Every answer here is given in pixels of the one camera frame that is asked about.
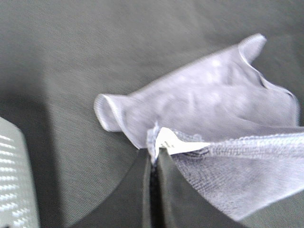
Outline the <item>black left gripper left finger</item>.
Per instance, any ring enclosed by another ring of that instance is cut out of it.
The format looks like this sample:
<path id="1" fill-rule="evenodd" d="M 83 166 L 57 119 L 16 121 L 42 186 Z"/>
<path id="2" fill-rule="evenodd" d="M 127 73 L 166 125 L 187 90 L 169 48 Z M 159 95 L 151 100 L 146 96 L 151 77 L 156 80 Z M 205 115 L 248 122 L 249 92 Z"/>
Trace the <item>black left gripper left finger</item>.
<path id="1" fill-rule="evenodd" d="M 150 156 L 141 149 L 115 190 L 74 228 L 151 228 Z"/>

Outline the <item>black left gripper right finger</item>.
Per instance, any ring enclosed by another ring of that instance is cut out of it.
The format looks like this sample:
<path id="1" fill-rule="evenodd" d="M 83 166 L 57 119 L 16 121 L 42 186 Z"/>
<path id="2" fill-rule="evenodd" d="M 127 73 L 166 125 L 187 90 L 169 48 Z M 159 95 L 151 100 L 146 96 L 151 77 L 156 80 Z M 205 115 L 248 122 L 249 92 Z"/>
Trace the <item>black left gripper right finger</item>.
<path id="1" fill-rule="evenodd" d="M 157 159 L 157 174 L 166 228 L 243 228 L 205 200 L 184 178 L 166 149 Z"/>

